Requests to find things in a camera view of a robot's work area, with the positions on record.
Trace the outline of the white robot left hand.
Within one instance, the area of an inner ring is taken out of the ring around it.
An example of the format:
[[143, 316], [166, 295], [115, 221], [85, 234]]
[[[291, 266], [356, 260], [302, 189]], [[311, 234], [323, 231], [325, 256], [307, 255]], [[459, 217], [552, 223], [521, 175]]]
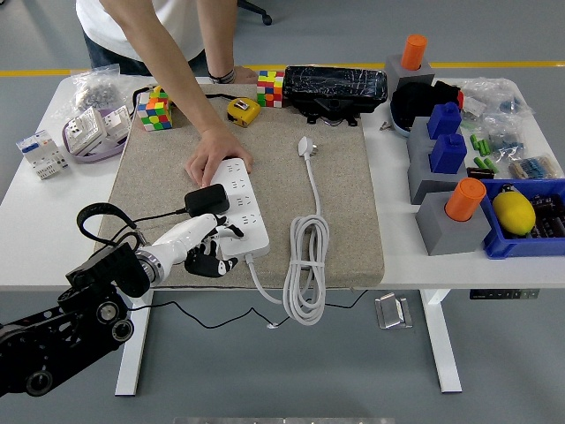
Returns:
[[206, 213], [193, 217], [163, 234], [151, 246], [142, 247], [136, 256], [144, 262], [151, 285], [164, 282], [174, 265], [183, 262], [193, 275], [218, 278], [230, 272], [236, 258], [218, 258], [219, 228], [241, 239], [244, 233], [226, 216]]

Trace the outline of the person's right hand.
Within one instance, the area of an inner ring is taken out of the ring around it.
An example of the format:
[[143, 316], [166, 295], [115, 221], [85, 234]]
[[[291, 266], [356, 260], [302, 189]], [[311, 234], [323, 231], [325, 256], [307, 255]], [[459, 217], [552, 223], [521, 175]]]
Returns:
[[207, 187], [220, 163], [226, 158], [240, 158], [245, 169], [252, 172], [253, 157], [224, 126], [204, 130], [200, 143], [185, 163], [185, 171], [198, 187]]

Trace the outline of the person's left hand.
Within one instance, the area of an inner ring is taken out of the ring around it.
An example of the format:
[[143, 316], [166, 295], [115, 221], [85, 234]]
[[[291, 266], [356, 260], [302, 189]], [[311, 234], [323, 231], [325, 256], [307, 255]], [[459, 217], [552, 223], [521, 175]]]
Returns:
[[244, 67], [235, 66], [234, 67], [234, 79], [233, 84], [250, 84], [255, 85], [258, 80], [258, 74], [254, 70]]

